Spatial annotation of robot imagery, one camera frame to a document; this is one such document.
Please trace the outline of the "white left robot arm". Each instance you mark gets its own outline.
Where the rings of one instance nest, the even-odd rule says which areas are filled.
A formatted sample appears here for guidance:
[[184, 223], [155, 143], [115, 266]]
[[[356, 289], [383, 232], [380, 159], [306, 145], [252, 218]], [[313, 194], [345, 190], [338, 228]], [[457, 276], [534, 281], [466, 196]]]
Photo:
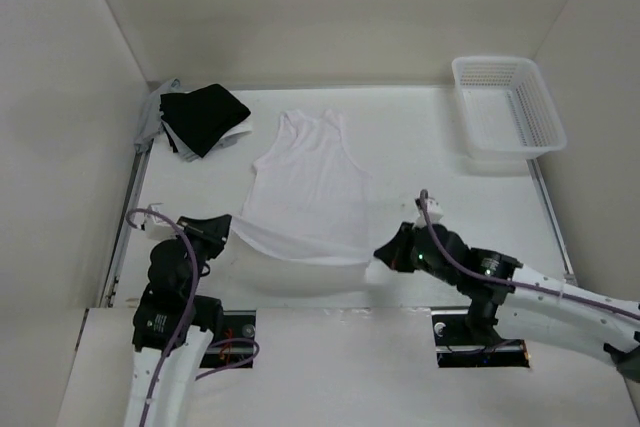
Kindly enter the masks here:
[[232, 217], [181, 217], [150, 252], [148, 283], [133, 317], [133, 374], [124, 424], [184, 426], [207, 348], [224, 334], [221, 301], [196, 293], [224, 250]]

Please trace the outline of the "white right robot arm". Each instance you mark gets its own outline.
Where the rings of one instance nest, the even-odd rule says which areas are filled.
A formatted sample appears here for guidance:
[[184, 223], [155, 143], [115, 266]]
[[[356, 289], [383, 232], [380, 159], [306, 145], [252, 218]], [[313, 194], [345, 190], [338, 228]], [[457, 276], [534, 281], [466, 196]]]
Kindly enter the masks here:
[[464, 331], [477, 344], [507, 339], [582, 353], [639, 380], [639, 304], [548, 277], [516, 258], [467, 246], [446, 227], [403, 223], [374, 252], [399, 273], [425, 272], [470, 299]]

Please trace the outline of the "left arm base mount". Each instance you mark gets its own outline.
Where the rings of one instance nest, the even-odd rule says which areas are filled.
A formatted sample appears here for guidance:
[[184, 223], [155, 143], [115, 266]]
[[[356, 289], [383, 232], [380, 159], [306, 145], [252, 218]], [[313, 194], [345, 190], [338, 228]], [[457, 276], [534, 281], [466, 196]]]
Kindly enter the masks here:
[[245, 342], [245, 339], [255, 338], [256, 319], [255, 310], [226, 311], [212, 344], [203, 356], [200, 368], [213, 370], [250, 358], [254, 347]]

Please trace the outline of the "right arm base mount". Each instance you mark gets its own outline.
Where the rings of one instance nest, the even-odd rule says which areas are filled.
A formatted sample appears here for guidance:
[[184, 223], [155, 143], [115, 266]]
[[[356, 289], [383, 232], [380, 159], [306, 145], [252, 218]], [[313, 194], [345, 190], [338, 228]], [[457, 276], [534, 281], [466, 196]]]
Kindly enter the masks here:
[[439, 368], [529, 368], [521, 339], [479, 340], [465, 323], [466, 308], [434, 309], [431, 323]]

